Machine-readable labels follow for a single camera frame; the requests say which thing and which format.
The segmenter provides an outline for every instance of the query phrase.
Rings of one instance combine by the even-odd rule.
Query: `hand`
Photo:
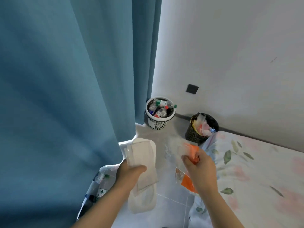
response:
[[[214,161],[202,149],[199,150],[199,162],[194,165],[186,155],[182,156],[182,160],[192,183],[202,197],[207,197],[211,193],[218,192],[216,167]]]
[[[139,176],[147,170],[146,166],[129,167],[127,160],[123,160],[116,172],[115,187],[126,190],[129,193],[138,181]]]

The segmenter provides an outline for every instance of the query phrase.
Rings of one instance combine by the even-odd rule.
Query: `black wall switch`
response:
[[[198,89],[199,89],[198,86],[188,84],[186,92],[191,93],[191,94],[196,94]]]

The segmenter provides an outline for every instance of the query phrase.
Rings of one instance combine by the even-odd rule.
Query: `black trash can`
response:
[[[198,145],[201,145],[201,144],[203,144],[203,142],[205,142],[208,139],[208,137],[199,135],[195,131],[195,129],[192,127],[193,120],[196,120],[197,117],[199,116],[199,114],[206,117],[206,121],[207,121],[208,125],[210,127],[214,128],[216,132],[219,131],[219,125],[218,125],[217,121],[213,117],[211,117],[209,114],[197,113],[196,115],[193,115],[191,117],[190,125],[186,131],[185,138],[188,141],[196,142]]]

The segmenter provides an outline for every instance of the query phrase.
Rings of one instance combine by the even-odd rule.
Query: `white mesh trash can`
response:
[[[161,130],[162,128],[165,127],[165,125],[167,124],[167,122],[174,117],[176,109],[174,108],[173,112],[168,117],[166,117],[166,118],[155,118],[148,111],[148,109],[150,107],[150,104],[153,102],[154,99],[160,99],[160,100],[165,100],[165,101],[171,101],[171,100],[168,99],[168,98],[164,98],[164,97],[154,97],[154,98],[151,98],[149,101],[147,101],[147,104],[146,104],[146,115],[148,116],[148,125],[149,125],[149,127],[151,129]]]

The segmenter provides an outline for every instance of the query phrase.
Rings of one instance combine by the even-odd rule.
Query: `white wall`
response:
[[[152,96],[304,151],[304,0],[163,0],[161,12]]]

